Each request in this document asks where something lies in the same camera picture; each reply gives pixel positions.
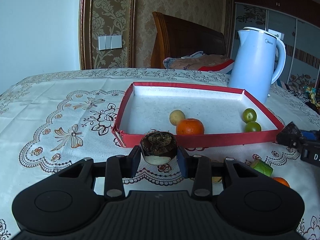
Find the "wall switch panel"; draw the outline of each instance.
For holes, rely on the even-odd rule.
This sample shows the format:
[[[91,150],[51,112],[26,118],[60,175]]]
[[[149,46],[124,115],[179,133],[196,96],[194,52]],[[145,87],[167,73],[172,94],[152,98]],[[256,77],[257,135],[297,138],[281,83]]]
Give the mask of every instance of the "wall switch panel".
[[[111,36],[111,48],[112,49],[122,48],[122,35]]]
[[[99,50],[106,49],[106,36],[98,37],[98,49]]]
[[[111,37],[112,36],[106,36],[106,49],[111,49]]]
[[[98,49],[118,49],[122,48],[122,35],[99,36]]]

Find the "pillow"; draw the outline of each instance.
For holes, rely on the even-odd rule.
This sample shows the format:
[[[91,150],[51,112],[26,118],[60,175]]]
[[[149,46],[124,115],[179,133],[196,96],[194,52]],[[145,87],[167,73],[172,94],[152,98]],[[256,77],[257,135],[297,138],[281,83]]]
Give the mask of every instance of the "pillow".
[[[167,58],[163,63],[169,69],[215,71],[226,74],[232,69],[234,60],[224,55],[211,54],[197,58]]]
[[[203,55],[203,51],[197,51],[194,54],[191,54],[190,56],[184,56],[181,58],[198,58],[201,57]],[[177,60],[178,58],[173,58],[173,57],[168,57],[166,59],[163,60],[163,65],[166,69],[170,69],[172,62],[174,62],[175,60]]]

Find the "small potato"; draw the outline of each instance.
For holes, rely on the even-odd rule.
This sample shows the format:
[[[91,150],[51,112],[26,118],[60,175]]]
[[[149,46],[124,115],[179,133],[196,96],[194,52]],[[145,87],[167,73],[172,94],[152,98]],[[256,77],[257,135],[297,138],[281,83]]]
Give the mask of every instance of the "small potato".
[[[181,120],[183,120],[185,118],[186,117],[182,111],[174,110],[171,112],[169,120],[170,120],[170,123],[172,123],[173,125],[176,126],[178,124],[178,122],[180,122]]]

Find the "taro root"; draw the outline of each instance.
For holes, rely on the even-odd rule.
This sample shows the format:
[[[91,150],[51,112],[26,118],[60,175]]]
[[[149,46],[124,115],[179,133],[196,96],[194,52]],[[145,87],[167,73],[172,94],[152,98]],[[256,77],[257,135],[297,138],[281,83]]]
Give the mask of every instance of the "taro root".
[[[172,133],[155,131],[140,141],[144,160],[151,165],[167,164],[177,155],[177,142]]]

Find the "kettle handle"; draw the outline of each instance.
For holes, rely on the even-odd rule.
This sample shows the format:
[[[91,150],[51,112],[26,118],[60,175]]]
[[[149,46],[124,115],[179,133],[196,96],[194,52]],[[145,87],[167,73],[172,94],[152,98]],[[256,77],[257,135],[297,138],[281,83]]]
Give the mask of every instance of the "kettle handle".
[[[278,59],[277,68],[272,75],[271,84],[276,82],[276,80],[280,77],[284,68],[285,56],[286,56],[284,43],[278,37],[277,37],[276,47],[278,48],[279,59]]]

